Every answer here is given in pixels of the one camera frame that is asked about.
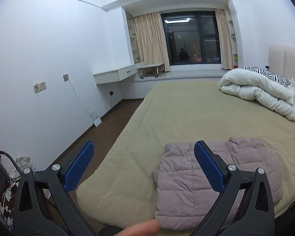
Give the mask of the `person's left hand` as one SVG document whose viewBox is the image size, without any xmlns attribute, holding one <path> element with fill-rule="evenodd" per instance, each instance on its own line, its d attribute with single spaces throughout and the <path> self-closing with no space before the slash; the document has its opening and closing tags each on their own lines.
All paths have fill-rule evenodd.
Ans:
<svg viewBox="0 0 295 236">
<path fill-rule="evenodd" d="M 115 236 L 155 236 L 160 230 L 160 227 L 160 222 L 154 219 L 130 226 Z"/>
</svg>

